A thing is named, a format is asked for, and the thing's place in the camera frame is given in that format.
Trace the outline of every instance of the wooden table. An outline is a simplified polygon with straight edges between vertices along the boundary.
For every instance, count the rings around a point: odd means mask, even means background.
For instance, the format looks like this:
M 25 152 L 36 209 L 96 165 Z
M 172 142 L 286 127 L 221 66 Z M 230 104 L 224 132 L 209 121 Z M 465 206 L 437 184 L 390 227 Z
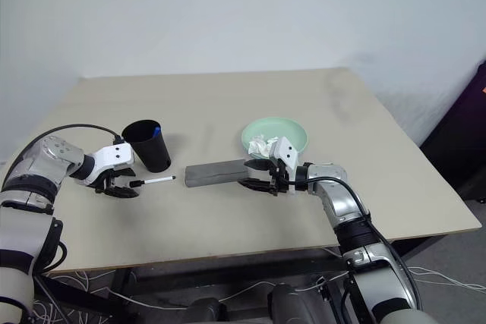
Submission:
M 319 199 L 273 197 L 236 183 L 187 188 L 185 166 L 249 158 L 240 142 L 251 121 L 281 116 L 308 132 L 301 162 L 334 162 L 371 210 L 385 237 L 397 240 L 481 227 L 363 82 L 343 68 L 237 74 L 103 77 L 82 80 L 33 135 L 69 123 L 121 132 L 151 118 L 163 126 L 172 166 L 140 178 L 176 175 L 143 187 L 131 200 L 97 195 L 66 179 L 55 201 L 69 248 L 60 269 L 136 266 L 336 245 Z M 101 131 L 57 133 L 95 151 Z

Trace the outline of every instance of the black cup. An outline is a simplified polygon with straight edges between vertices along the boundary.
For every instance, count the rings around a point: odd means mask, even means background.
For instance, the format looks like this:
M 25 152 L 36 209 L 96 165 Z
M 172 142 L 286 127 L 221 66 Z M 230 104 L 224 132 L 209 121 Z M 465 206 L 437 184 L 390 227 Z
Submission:
M 159 123 L 149 119 L 136 121 L 128 125 L 121 135 L 131 144 L 147 170 L 162 172 L 169 168 L 170 157 Z

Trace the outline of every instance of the gray block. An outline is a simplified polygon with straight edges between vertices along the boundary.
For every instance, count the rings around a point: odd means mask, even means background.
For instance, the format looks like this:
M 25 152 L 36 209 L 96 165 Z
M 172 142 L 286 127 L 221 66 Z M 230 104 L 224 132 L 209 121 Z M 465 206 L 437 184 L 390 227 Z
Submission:
M 243 165 L 244 163 L 244 159 L 236 159 L 234 161 L 188 166 L 185 168 L 185 184 L 187 187 L 196 187 L 247 178 L 248 169 Z

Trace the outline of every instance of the white paper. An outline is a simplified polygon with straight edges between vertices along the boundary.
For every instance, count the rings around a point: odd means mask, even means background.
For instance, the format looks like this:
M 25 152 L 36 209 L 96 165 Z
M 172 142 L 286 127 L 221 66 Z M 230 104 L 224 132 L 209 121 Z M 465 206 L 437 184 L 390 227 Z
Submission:
M 268 158 L 268 156 L 270 155 L 270 149 L 277 140 L 279 140 L 278 137 L 272 137 L 269 140 L 265 140 L 263 134 L 261 134 L 260 136 L 255 136 L 250 140 L 248 154 L 258 153 L 263 157 Z

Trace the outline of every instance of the pale green plate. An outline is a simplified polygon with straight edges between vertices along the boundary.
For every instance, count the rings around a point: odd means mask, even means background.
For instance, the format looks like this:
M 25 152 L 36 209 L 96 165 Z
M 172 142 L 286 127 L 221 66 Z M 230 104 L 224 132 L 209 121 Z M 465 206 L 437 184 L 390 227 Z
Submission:
M 296 121 L 288 118 L 269 117 L 252 121 L 241 132 L 241 143 L 246 151 L 253 137 L 263 134 L 265 140 L 273 137 L 287 137 L 290 143 L 301 153 L 307 147 L 308 138 L 305 129 Z M 260 153 L 252 153 L 257 159 L 266 159 Z

